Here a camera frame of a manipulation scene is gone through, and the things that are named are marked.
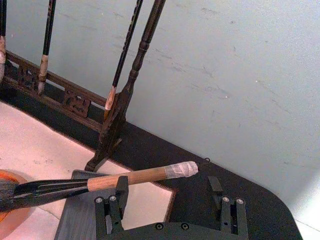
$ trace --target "white mat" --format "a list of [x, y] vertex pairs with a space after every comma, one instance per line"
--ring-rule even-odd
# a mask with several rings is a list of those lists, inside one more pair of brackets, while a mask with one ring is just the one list
[[[70, 179], [72, 171], [83, 170], [93, 156], [94, 153], [86, 147], [0, 102], [0, 169], [16, 172], [28, 181]], [[118, 174], [129, 171], [108, 160], [98, 172]], [[122, 221], [124, 229], [163, 222], [174, 194], [171, 189], [153, 183], [129, 186]], [[60, 200], [40, 208], [60, 219], [64, 204], [65, 200]]]

